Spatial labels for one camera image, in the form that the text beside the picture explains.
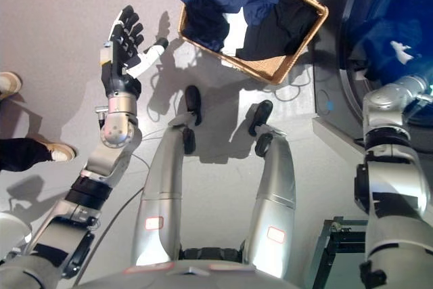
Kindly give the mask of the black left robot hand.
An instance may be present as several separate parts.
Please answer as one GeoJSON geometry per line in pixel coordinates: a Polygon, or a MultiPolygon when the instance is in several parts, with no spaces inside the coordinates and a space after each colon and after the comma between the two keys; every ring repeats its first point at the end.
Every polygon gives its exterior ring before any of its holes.
{"type": "Polygon", "coordinates": [[[131,5],[124,7],[112,23],[108,40],[100,51],[101,81],[106,96],[128,93],[141,95],[138,77],[147,71],[165,52],[168,40],[159,38],[145,51],[139,51],[143,42],[143,24],[131,5]]]}

